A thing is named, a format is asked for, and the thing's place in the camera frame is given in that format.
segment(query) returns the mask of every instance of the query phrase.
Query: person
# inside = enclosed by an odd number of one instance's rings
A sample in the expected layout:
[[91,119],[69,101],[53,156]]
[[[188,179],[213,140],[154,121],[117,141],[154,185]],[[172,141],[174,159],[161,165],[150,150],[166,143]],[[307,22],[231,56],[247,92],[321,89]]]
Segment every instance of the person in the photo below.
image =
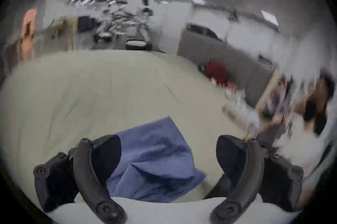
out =
[[276,114],[272,119],[272,126],[284,123],[286,128],[286,132],[273,142],[276,154],[302,167],[304,178],[318,165],[324,151],[326,143],[319,135],[326,125],[326,106],[334,90],[331,75],[322,70],[316,86],[300,97],[293,112]]

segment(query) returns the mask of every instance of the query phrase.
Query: red bag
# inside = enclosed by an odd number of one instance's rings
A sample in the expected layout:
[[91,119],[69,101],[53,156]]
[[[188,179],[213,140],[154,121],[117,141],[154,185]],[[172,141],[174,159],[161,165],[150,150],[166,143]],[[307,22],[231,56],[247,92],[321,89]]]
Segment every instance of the red bag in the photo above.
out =
[[220,62],[209,62],[205,68],[205,74],[208,78],[213,77],[217,84],[226,84],[227,72]]

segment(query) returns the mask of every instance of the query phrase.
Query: dark hair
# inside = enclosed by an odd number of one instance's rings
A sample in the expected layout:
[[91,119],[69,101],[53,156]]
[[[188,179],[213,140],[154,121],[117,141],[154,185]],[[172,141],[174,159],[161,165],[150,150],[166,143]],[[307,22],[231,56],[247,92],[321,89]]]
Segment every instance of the dark hair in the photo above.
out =
[[335,81],[333,80],[332,75],[327,70],[321,70],[319,79],[324,79],[328,88],[328,100],[330,100],[335,92]]

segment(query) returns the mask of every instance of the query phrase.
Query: white wall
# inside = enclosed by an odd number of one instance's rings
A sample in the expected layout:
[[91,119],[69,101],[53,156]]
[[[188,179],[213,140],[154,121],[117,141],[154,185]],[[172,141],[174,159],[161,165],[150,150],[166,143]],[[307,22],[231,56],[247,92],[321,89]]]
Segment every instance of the white wall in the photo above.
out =
[[76,16],[77,10],[72,5],[67,5],[64,0],[46,0],[43,17],[43,27],[50,25],[53,19],[62,16]]

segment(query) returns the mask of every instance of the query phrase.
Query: person's hand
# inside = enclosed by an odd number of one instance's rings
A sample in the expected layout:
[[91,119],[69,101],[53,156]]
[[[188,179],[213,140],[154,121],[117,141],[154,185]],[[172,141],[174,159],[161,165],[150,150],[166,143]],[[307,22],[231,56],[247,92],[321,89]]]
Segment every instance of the person's hand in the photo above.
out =
[[283,115],[275,114],[272,118],[272,122],[270,123],[269,127],[272,128],[275,125],[281,124],[283,119]]

